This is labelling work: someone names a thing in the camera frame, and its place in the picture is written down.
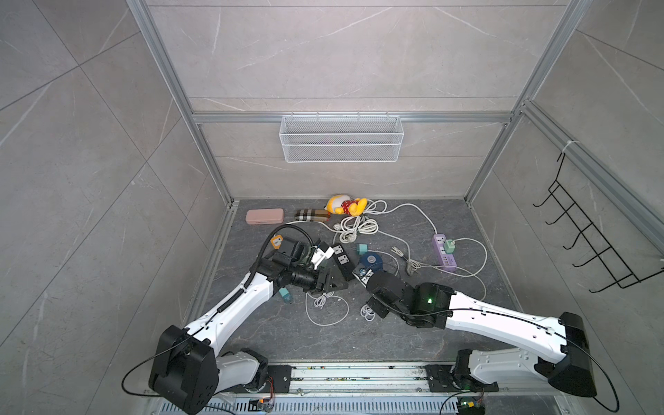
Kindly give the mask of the blue meat grinder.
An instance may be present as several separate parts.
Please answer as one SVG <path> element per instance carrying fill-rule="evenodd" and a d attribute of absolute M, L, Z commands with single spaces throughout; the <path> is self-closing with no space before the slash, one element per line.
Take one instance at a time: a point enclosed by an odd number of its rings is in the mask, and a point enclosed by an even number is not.
<path fill-rule="evenodd" d="M 373 273 L 383 271 L 383 259 L 377 252 L 365 252 L 360 257 L 359 267 L 361 269 L 361 275 L 367 274 L 369 270 Z"/>

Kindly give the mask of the green usb charger cube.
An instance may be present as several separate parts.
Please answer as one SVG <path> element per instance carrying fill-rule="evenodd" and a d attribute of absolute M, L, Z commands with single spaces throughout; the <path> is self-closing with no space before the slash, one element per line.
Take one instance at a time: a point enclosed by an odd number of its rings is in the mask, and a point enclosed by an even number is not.
<path fill-rule="evenodd" d="M 453 254 L 456 250 L 455 240 L 445 239 L 444 240 L 444 251 L 446 254 Z"/>

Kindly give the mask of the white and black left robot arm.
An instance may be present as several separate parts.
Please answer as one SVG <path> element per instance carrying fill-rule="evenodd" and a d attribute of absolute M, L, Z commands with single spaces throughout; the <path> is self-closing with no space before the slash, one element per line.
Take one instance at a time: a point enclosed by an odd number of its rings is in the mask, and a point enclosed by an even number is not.
<path fill-rule="evenodd" d="M 273 239 L 285 226 L 273 229 L 264 240 L 247 275 L 235 289 L 197 320 L 183 328 L 164 330 L 151 364 L 147 398 L 163 398 L 187 414 L 197 414 L 212 397 L 235 387 L 250 392 L 270 389 L 268 360 L 251 349 L 221 354 L 233 333 L 262 304 L 280 290 L 300 287 L 306 293 L 328 293 L 347 288 L 342 268 L 349 257 L 341 245 L 313 238 L 302 228 L 290 228 L 302 240 Z"/>

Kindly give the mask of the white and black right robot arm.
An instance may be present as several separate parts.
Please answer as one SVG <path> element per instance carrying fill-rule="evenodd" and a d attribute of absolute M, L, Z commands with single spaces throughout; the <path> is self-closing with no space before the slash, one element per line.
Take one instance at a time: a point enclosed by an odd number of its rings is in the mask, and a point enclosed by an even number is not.
<path fill-rule="evenodd" d="M 489 392 L 503 382 L 534 381 L 565 394 L 598 397 L 594 371 L 601 366 L 591 355 L 583 319 L 574 313 L 524 314 L 449 286 L 412 286 L 386 271 L 360 271 L 356 279 L 380 317 L 393 313 L 418 329 L 469 332 L 507 344 L 503 350 L 460 350 L 447 376 L 459 390 Z"/>

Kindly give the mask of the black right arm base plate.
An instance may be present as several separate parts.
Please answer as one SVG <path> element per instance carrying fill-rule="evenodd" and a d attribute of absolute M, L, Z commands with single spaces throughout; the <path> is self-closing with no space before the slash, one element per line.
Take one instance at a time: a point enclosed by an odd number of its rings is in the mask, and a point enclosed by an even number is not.
<path fill-rule="evenodd" d="M 452 364 L 428 364 L 424 366 L 425 379 L 432 393 L 497 393 L 496 382 L 486 384 L 472 378 L 467 370 L 456 369 Z"/>

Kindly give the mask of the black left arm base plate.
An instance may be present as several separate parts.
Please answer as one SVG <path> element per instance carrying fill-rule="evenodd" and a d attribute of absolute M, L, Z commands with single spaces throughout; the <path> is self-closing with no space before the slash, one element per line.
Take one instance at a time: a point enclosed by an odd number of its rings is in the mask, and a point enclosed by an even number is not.
<path fill-rule="evenodd" d="M 276 394 L 287 394 L 292 383 L 292 370 L 293 366 L 289 365 L 268 365 L 260 368 L 249 384 L 230 387 L 225 392 L 267 394 L 273 391 Z"/>

